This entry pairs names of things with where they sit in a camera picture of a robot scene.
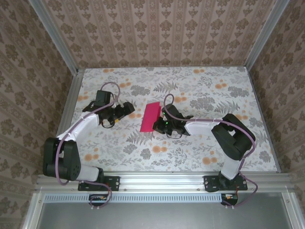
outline floral tablecloth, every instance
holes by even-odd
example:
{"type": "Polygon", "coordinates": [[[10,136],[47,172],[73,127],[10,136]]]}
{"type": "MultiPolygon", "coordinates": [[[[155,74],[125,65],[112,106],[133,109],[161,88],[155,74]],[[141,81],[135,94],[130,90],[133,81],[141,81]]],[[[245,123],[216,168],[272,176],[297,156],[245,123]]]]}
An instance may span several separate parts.
{"type": "MultiPolygon", "coordinates": [[[[93,130],[79,146],[82,163],[105,171],[219,171],[224,152],[214,137],[169,139],[157,132],[140,132],[146,104],[163,104],[165,95],[172,93],[184,116],[222,118],[233,113],[254,133],[257,149],[246,159],[244,171],[277,170],[246,68],[86,69],[72,122],[109,81],[120,85],[120,103],[131,102],[135,112],[111,129],[93,130]]],[[[112,85],[104,89],[118,92],[112,85]]]]}

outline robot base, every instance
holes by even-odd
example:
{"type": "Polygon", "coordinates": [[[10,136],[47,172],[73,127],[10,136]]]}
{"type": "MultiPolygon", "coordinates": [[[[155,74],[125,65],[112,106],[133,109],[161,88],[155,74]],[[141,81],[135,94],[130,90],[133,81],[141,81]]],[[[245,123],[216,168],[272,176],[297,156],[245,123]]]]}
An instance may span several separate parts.
{"type": "Polygon", "coordinates": [[[248,190],[246,180],[239,174],[233,180],[228,180],[219,172],[218,176],[204,176],[203,183],[207,192],[248,190]]]}
{"type": "MultiPolygon", "coordinates": [[[[115,176],[104,176],[103,184],[108,185],[112,191],[119,191],[120,188],[120,177],[115,176]]],[[[79,183],[78,184],[79,191],[108,191],[104,186],[99,185],[91,185],[87,183],[79,183]]]]}

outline pink block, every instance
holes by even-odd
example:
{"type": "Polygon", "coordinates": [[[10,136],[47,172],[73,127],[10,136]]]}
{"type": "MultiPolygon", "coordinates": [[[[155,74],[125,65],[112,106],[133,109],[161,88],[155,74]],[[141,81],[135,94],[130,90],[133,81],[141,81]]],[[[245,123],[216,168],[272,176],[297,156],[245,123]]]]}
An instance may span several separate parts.
{"type": "Polygon", "coordinates": [[[157,121],[160,116],[161,106],[159,102],[147,104],[142,120],[140,132],[152,132],[153,123],[157,121]]]}

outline purple cable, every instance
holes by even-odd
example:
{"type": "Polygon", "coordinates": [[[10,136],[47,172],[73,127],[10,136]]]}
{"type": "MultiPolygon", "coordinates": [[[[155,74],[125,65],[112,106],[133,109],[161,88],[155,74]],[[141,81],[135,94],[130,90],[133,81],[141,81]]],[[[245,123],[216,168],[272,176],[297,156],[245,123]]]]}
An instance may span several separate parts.
{"type": "MultiPolygon", "coordinates": [[[[253,197],[253,195],[254,195],[254,194],[257,192],[257,190],[258,190],[258,185],[257,185],[254,181],[252,181],[252,180],[246,178],[246,177],[242,174],[242,172],[240,171],[241,168],[242,168],[243,165],[244,165],[244,160],[245,160],[248,156],[250,156],[250,155],[254,152],[254,150],[255,150],[255,148],[256,148],[254,139],[253,139],[244,129],[240,128],[239,126],[237,126],[237,125],[235,125],[235,124],[233,124],[233,123],[229,123],[229,122],[224,121],[224,120],[221,120],[221,119],[203,119],[203,118],[201,118],[201,119],[200,119],[200,118],[196,118],[196,119],[184,119],[184,118],[177,118],[177,117],[173,116],[171,113],[169,113],[169,111],[168,111],[167,108],[166,108],[166,99],[167,99],[168,96],[171,96],[171,97],[173,98],[173,99],[172,99],[172,102],[171,102],[171,104],[173,104],[173,102],[174,102],[174,95],[173,95],[173,94],[167,94],[167,95],[165,96],[165,98],[164,98],[164,101],[163,101],[163,107],[164,107],[165,111],[167,112],[167,114],[168,114],[170,117],[172,117],[172,118],[174,118],[174,119],[176,119],[176,120],[185,121],[185,122],[198,122],[198,121],[199,121],[199,122],[219,122],[219,123],[224,123],[224,124],[226,124],[226,125],[230,125],[230,126],[236,128],[236,129],[240,130],[241,132],[243,132],[243,133],[250,139],[250,141],[251,141],[253,147],[252,147],[252,149],[250,150],[250,152],[249,152],[248,154],[244,155],[244,157],[242,158],[242,161],[241,161],[240,166],[239,166],[239,168],[238,168],[238,172],[239,172],[239,174],[240,174],[245,180],[247,180],[247,181],[251,182],[252,184],[254,184],[256,188],[255,188],[255,190],[253,191],[253,193],[252,193],[246,200],[244,200],[242,203],[236,204],[234,207],[238,207],[238,206],[240,206],[240,205],[246,203],[250,198],[253,197]]],[[[226,202],[226,201],[223,201],[223,202],[226,203],[226,204],[228,204],[229,206],[232,206],[230,203],[228,203],[228,202],[226,202]]]]}
{"type": "Polygon", "coordinates": [[[97,112],[97,111],[100,111],[100,110],[102,110],[102,109],[104,109],[104,108],[106,108],[106,107],[108,107],[108,106],[112,106],[115,102],[118,101],[119,96],[120,96],[120,93],[121,93],[121,90],[120,90],[120,87],[119,87],[119,85],[118,85],[117,83],[115,83],[115,82],[107,82],[107,83],[104,83],[104,84],[101,86],[101,89],[102,89],[105,85],[110,84],[110,83],[116,85],[116,86],[118,87],[118,89],[119,89],[118,95],[115,97],[115,99],[114,99],[111,103],[109,103],[109,104],[107,104],[107,105],[105,105],[105,106],[102,106],[102,107],[100,107],[100,108],[98,108],[98,109],[96,109],[96,110],[94,110],[94,111],[92,111],[92,112],[86,114],[82,119],[80,119],[77,123],[75,123],[75,124],[71,127],[71,129],[66,133],[66,135],[61,139],[61,141],[60,141],[59,144],[58,144],[57,151],[56,151],[56,156],[55,156],[55,176],[56,176],[56,179],[57,179],[58,183],[60,183],[61,185],[66,185],[66,184],[68,184],[68,182],[69,182],[69,181],[67,180],[65,183],[63,183],[63,182],[61,181],[60,177],[59,177],[58,161],[59,161],[59,154],[60,154],[60,151],[61,151],[61,146],[62,146],[64,140],[71,134],[71,132],[72,132],[72,131],[73,131],[73,130],[74,130],[83,120],[85,120],[87,117],[89,117],[90,115],[94,114],[94,113],[97,112]]]}
{"type": "MultiPolygon", "coordinates": [[[[98,206],[98,207],[96,207],[96,208],[99,209],[99,208],[105,207],[105,206],[109,203],[109,201],[111,200],[111,198],[112,198],[112,190],[111,190],[111,188],[110,188],[108,185],[105,185],[105,184],[103,184],[103,183],[95,183],[95,182],[91,182],[91,181],[84,181],[84,182],[87,183],[87,184],[91,184],[91,185],[100,185],[100,186],[104,186],[105,188],[108,189],[108,191],[109,191],[109,193],[110,193],[109,198],[103,203],[103,205],[98,206]]],[[[89,202],[89,204],[90,204],[90,206],[92,207],[92,209],[95,207],[95,206],[92,204],[92,200],[93,200],[94,198],[97,198],[97,196],[92,197],[92,198],[90,199],[90,202],[89,202]]]]}

